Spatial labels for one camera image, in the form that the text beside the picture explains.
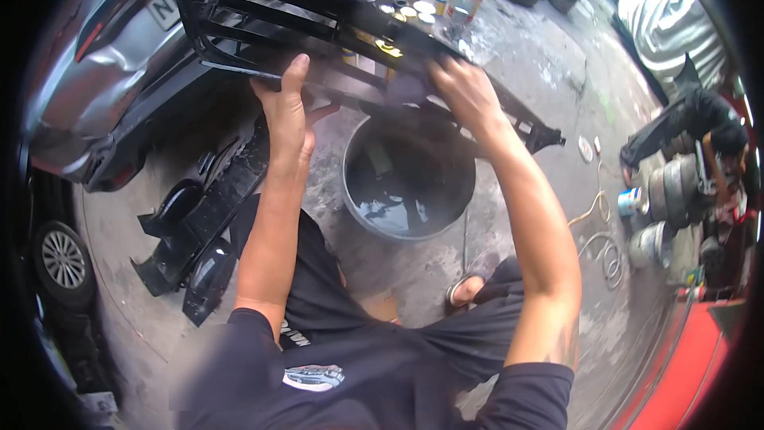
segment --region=concrete floor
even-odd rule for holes
[[[546,1],[525,9],[505,0],[486,0],[472,25],[475,62],[568,138],[565,147],[536,154],[568,218],[587,211],[598,190],[597,159],[584,162],[577,147],[579,135],[590,142],[600,138],[601,186],[615,206],[624,189],[617,174],[618,149],[658,107],[608,24],[612,7],[606,0],[582,0],[563,16]],[[317,124],[318,145],[303,207],[339,256],[352,295],[360,300],[391,294],[402,324],[421,327],[444,316],[444,291],[462,272],[463,261],[471,262],[484,250],[502,256],[514,253],[511,226],[492,168],[478,161],[472,203],[446,233],[404,245],[364,231],[345,210],[338,179],[345,143],[362,118],[343,109]],[[223,135],[235,133],[237,126],[229,123]],[[132,270],[130,258],[145,260],[158,243],[142,233],[136,216],[151,212],[187,175],[198,156],[189,150],[200,143],[190,134],[183,147],[158,150],[119,192],[76,193],[79,231],[98,272],[103,325],[119,371],[119,419],[128,428],[170,427],[167,362],[179,341],[196,329],[181,311],[183,293],[154,298]],[[593,234],[609,231],[623,253],[623,277],[615,289],[608,288],[601,242],[582,253],[581,358],[568,409],[569,428],[597,428],[606,418],[644,358],[661,310],[672,302],[665,272],[630,269],[627,230],[613,211],[608,223],[595,211],[571,227],[579,248]],[[204,326],[226,320],[235,280],[234,274],[220,309]],[[490,388],[489,383],[462,396],[466,417],[474,416]]]

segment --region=gray bucket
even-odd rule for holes
[[[340,169],[342,198],[377,236],[422,241],[464,213],[475,186],[474,154],[447,123],[369,119],[353,131]]]
[[[629,260],[635,268],[657,263],[667,269],[672,258],[672,232],[665,221],[637,231],[629,240]]]

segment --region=stacked tires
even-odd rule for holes
[[[682,229],[703,219],[706,205],[698,191],[698,162],[695,155],[674,159],[649,175],[650,216]]]
[[[695,140],[683,131],[678,137],[674,137],[671,143],[661,148],[661,153],[666,161],[675,155],[690,155],[695,152]]]

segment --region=foot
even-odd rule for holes
[[[471,304],[475,295],[483,288],[485,281],[480,276],[471,276],[454,287],[448,301],[454,307]]]
[[[627,188],[633,188],[631,180],[634,175],[634,168],[627,165],[623,159],[619,158],[619,161],[621,165],[621,172],[624,174],[624,184]]]

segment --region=flip-flop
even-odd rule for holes
[[[500,262],[499,254],[493,251],[483,251],[475,256],[468,266],[467,272],[446,289],[445,301],[455,309],[463,307],[464,305],[454,304],[454,292],[456,291],[456,288],[464,284],[471,277],[479,277],[483,282],[488,282]]]

